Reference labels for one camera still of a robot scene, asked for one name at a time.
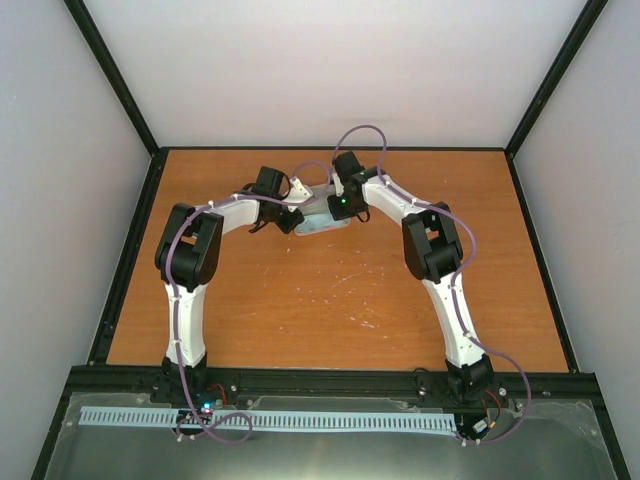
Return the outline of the pink glasses case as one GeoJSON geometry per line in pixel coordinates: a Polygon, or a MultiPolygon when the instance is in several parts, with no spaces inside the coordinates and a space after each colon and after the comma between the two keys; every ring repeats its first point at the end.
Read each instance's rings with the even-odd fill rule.
{"type": "Polygon", "coordinates": [[[328,196],[335,194],[335,186],[331,184],[327,190],[324,185],[308,187],[316,201],[303,206],[303,222],[294,228],[298,236],[319,234],[326,231],[345,228],[350,225],[350,219],[335,220],[329,211],[328,196]]]}

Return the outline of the light blue cleaning cloth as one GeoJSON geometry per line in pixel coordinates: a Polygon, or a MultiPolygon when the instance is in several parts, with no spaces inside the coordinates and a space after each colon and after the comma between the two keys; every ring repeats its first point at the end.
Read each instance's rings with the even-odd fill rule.
{"type": "Polygon", "coordinates": [[[305,217],[301,227],[309,230],[317,230],[327,227],[333,222],[333,218],[329,213],[316,213],[305,217]]]}

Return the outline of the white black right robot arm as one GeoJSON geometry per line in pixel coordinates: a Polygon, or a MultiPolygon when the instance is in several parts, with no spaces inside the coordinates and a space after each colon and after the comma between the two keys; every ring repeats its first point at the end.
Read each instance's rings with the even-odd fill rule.
{"type": "Polygon", "coordinates": [[[373,207],[400,226],[406,267],[426,289],[443,333],[450,395],[458,403],[474,400],[494,371],[466,304],[464,251],[448,205],[413,196],[381,169],[361,165],[352,151],[334,156],[332,167],[334,219],[367,216],[373,207]]]}

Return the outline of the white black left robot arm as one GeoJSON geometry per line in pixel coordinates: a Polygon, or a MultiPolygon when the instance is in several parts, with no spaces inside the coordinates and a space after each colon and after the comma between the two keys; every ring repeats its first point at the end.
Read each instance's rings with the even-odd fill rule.
{"type": "Polygon", "coordinates": [[[245,226],[255,233],[269,223],[289,233],[303,221],[301,206],[313,198],[297,177],[263,167],[254,182],[224,200],[173,206],[154,263],[169,305],[169,343],[162,370],[184,401],[197,402],[208,390],[204,303],[223,236],[245,226]]]}

